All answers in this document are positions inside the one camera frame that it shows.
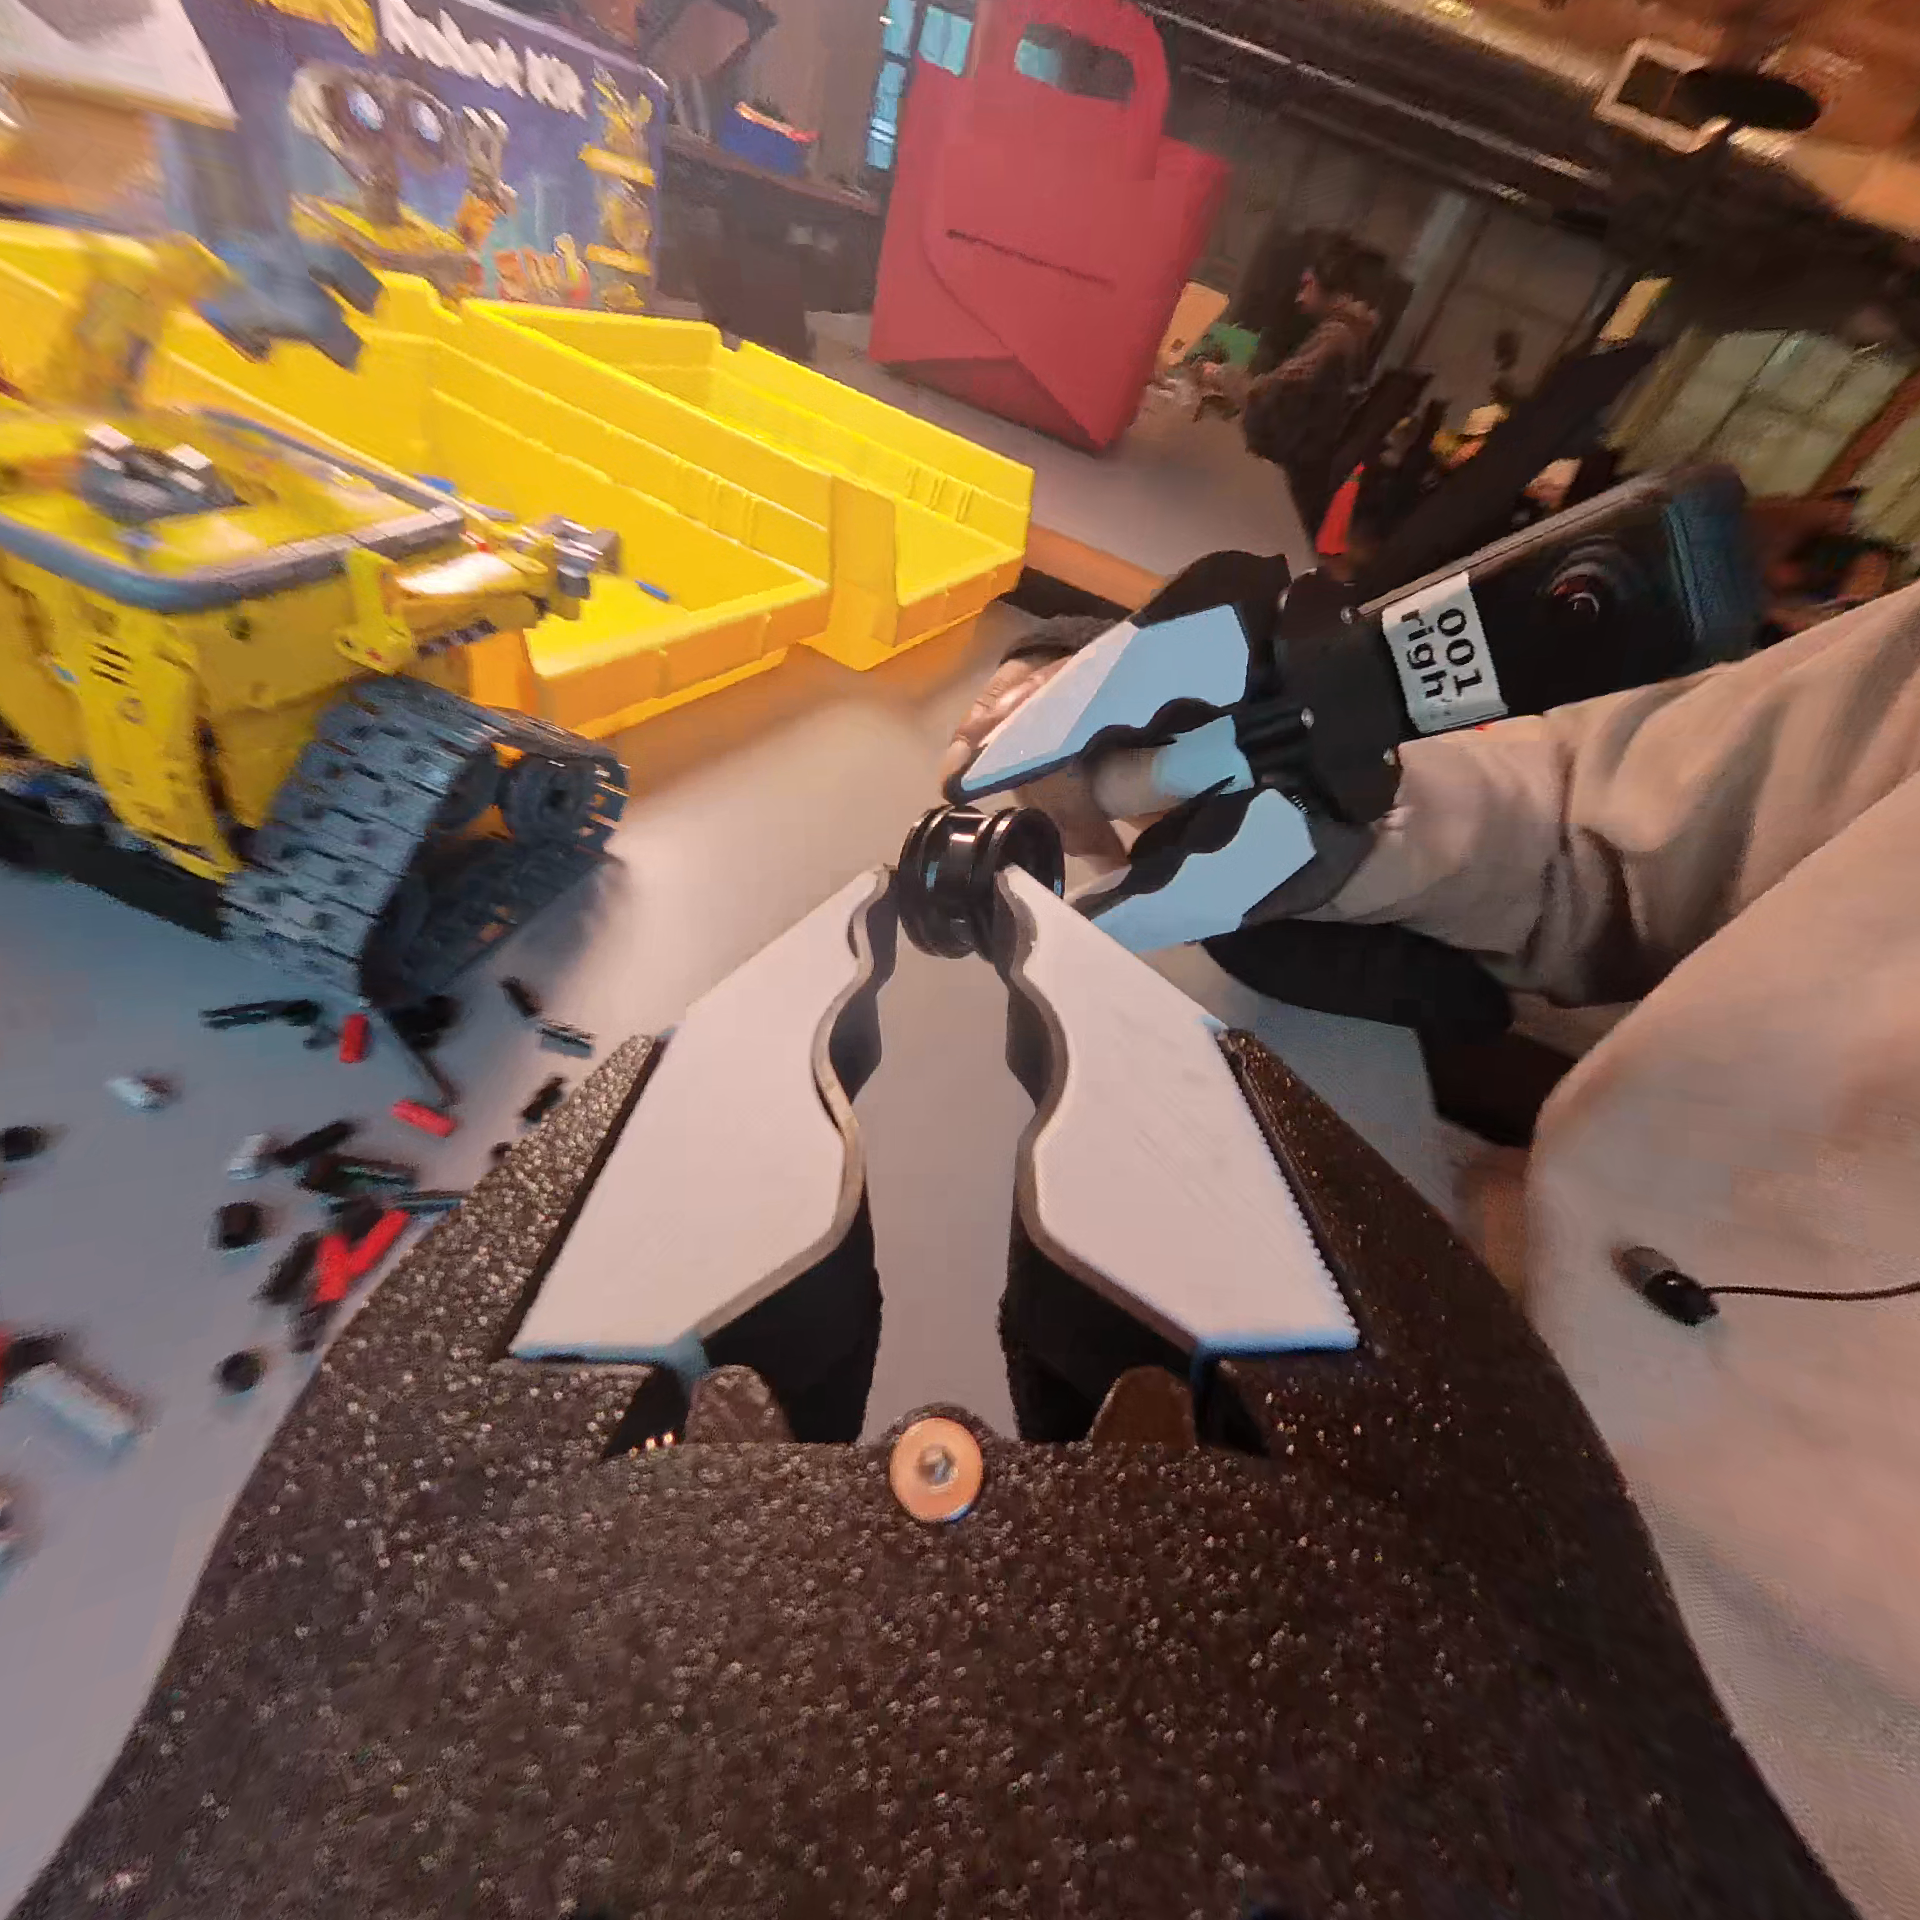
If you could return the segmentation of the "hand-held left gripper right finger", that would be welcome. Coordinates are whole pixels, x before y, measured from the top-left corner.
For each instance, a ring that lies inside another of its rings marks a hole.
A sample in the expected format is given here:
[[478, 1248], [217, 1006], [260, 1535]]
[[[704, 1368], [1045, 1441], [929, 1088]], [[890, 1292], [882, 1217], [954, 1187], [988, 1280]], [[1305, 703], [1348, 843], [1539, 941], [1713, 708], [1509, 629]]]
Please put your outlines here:
[[1354, 1310], [1229, 1031], [1026, 870], [997, 878], [1016, 1152], [1000, 1336], [1021, 1436], [1085, 1436], [1121, 1376], [1208, 1398], [1228, 1360], [1348, 1360]]

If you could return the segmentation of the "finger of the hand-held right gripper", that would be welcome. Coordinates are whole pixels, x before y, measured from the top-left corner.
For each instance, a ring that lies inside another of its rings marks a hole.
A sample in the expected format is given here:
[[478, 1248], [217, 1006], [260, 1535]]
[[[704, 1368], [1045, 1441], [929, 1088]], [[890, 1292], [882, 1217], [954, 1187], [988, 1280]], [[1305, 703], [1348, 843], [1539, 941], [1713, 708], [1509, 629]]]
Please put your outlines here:
[[1125, 873], [1082, 894], [1082, 915], [1129, 952], [1242, 927], [1310, 869], [1310, 816], [1275, 788], [1208, 795], [1149, 828]]
[[1258, 668], [1237, 608], [1108, 627], [1026, 689], [954, 777], [977, 801], [1051, 777], [1122, 788], [1190, 731], [1221, 731]]

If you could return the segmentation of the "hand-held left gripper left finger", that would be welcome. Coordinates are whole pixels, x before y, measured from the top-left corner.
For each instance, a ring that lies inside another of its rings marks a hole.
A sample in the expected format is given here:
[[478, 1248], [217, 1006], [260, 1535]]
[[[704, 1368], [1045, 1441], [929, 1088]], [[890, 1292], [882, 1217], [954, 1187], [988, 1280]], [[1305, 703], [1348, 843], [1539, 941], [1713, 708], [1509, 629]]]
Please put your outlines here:
[[570, 1204], [518, 1360], [729, 1365], [803, 1441], [856, 1441], [880, 1344], [852, 1097], [880, 1060], [893, 873], [865, 873], [691, 1004]]

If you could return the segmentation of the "black toy wheel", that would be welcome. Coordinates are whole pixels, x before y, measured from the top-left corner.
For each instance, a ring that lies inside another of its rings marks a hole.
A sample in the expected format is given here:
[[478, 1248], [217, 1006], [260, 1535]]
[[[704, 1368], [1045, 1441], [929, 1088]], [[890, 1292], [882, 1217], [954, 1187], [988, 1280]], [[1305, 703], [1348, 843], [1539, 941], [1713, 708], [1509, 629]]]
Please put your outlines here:
[[1066, 891], [1066, 843], [1035, 806], [986, 811], [942, 805], [922, 814], [896, 863], [896, 911], [907, 941], [936, 958], [994, 959], [1001, 873]]

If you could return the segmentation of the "pile of small pins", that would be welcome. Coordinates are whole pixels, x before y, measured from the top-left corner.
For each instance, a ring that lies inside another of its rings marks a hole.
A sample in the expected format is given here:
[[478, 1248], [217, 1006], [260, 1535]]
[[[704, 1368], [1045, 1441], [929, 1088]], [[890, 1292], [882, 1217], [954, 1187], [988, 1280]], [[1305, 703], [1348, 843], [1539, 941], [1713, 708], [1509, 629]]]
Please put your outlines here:
[[428, 1053], [462, 1093], [446, 1137], [393, 1115], [428, 1085], [382, 1025], [338, 1062], [314, 1028], [206, 1028], [195, 995], [10, 1017], [5, 1129], [42, 1148], [5, 1163], [5, 1341], [50, 1358], [5, 1388], [8, 1575], [54, 1547], [142, 1563], [222, 1513], [321, 1352], [281, 1278], [298, 1244], [474, 1187], [604, 1053], [602, 1025], [542, 1038], [499, 988], [460, 1004]]

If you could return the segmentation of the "yellow parts tray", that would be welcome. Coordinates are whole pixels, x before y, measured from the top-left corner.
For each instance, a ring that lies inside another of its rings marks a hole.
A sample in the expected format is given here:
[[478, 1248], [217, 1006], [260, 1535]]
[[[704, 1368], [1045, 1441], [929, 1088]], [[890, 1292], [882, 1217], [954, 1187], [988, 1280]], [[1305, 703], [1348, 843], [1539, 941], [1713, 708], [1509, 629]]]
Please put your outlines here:
[[468, 302], [488, 365], [634, 449], [609, 479], [825, 583], [806, 645], [872, 669], [1017, 584], [1035, 473], [948, 427], [699, 320]]
[[380, 276], [362, 315], [357, 371], [310, 345], [262, 364], [184, 312], [166, 321], [152, 372], [155, 400], [226, 404], [301, 427], [472, 504], [536, 523], [565, 516], [611, 529], [620, 559], [579, 619], [546, 616], [522, 640], [488, 640], [474, 661], [475, 700], [584, 737], [609, 737], [709, 683], [732, 683], [810, 640], [825, 583], [676, 513], [654, 492], [609, 479], [597, 449], [634, 449], [590, 427], [586, 412], [490, 367], [465, 305], [416, 276]]

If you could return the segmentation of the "yellow tracked toy robot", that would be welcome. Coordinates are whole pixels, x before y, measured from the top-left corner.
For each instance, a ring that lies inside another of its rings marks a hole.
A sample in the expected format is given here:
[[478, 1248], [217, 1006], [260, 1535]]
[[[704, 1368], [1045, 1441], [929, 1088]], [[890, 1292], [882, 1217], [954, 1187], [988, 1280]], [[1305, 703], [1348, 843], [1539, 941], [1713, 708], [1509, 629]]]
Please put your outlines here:
[[301, 427], [152, 395], [166, 321], [354, 372], [369, 262], [5, 219], [5, 859], [374, 1008], [449, 989], [604, 865], [609, 749], [480, 703], [620, 541]]

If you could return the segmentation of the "person's right forearm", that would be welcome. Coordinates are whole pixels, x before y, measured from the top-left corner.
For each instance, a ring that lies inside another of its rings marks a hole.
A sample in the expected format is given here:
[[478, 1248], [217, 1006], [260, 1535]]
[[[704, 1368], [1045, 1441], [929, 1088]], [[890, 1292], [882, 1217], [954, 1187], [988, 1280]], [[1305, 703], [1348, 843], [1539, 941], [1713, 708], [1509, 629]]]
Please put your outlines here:
[[1747, 929], [1763, 966], [1913, 943], [1917, 590], [1758, 655], [1411, 742], [1312, 921], [1400, 925], [1566, 1006]]

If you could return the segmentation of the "person's right hand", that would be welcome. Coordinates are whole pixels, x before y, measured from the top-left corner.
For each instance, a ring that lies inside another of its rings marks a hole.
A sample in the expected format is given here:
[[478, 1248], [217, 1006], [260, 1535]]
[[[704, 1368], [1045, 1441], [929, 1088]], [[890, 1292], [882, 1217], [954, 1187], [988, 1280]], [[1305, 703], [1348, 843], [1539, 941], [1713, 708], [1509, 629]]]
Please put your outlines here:
[[1235, 751], [1166, 747], [1122, 788], [1090, 788], [1075, 775], [1056, 775], [1032, 788], [1032, 806], [1064, 836], [1064, 895], [1082, 915], [1082, 894], [1125, 873], [1136, 841], [1177, 806], [1248, 790], [1258, 788]]

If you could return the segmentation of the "person's beige jacket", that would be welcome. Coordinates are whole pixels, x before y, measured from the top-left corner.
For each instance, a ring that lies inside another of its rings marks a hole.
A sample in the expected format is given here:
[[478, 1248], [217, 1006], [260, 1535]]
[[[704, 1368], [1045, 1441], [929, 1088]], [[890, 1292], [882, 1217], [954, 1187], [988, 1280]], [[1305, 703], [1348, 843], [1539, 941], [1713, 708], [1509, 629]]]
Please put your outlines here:
[[1625, 1280], [1917, 1278], [1916, 878], [1825, 848], [1553, 1099], [1526, 1304], [1614, 1451], [1696, 1654], [1864, 1915], [1916, 1915], [1916, 1297], [1737, 1294], [1680, 1328]]

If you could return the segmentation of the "blue toy set box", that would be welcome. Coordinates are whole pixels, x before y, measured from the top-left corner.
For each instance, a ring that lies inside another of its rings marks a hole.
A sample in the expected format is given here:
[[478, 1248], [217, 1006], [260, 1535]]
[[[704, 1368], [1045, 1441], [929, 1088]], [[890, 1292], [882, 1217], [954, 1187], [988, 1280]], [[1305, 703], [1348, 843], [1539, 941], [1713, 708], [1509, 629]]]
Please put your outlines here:
[[170, 179], [213, 247], [291, 231], [449, 297], [640, 315], [666, 81], [542, 11], [187, 1], [233, 124]]

